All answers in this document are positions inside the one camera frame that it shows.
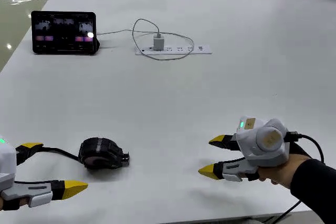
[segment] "charging cable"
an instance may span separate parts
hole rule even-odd
[[[135,27],[137,26],[138,22],[140,21],[145,21],[145,22],[148,22],[150,24],[152,24],[153,26],[156,27],[156,29],[158,31],[154,32],[154,31],[137,31],[135,29]],[[147,58],[150,58],[152,60],[158,60],[158,61],[170,61],[170,60],[181,60],[183,58],[186,58],[188,55],[191,54],[191,52],[194,50],[194,47],[195,47],[195,43],[194,41],[187,37],[187,36],[184,36],[184,35],[181,35],[181,34],[176,34],[176,33],[167,33],[167,32],[161,32],[159,27],[151,22],[150,20],[147,20],[147,19],[144,19],[144,18],[139,18],[135,21],[134,25],[133,25],[133,29],[123,29],[123,30],[119,30],[119,31],[111,31],[111,32],[108,32],[108,33],[97,33],[98,36],[101,36],[101,35],[106,35],[106,34],[117,34],[117,33],[121,33],[121,32],[124,32],[124,31],[131,31],[132,32],[132,39],[134,41],[134,44],[136,46],[136,48],[139,50],[139,52],[141,53],[141,55],[147,57]],[[191,43],[191,50],[186,53],[185,55],[181,56],[181,57],[176,57],[176,58],[169,58],[169,59],[159,59],[159,58],[155,58],[153,56],[150,56],[150,55],[147,55],[145,54],[139,47],[135,37],[134,37],[134,33],[144,33],[144,34],[154,34],[154,38],[153,38],[153,50],[155,51],[164,51],[164,37],[162,36],[163,34],[168,34],[168,35],[175,35],[175,36],[178,36],[178,37],[181,37],[181,38],[184,38],[184,39],[187,39],[190,41]]]

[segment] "outlet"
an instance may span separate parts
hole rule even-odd
[[[177,46],[165,46],[163,51],[154,51],[153,47],[140,48],[146,55],[185,55],[192,50],[191,46],[177,47]],[[136,55],[141,55],[138,49],[135,52]],[[210,55],[212,51],[209,45],[195,45],[191,55]]]

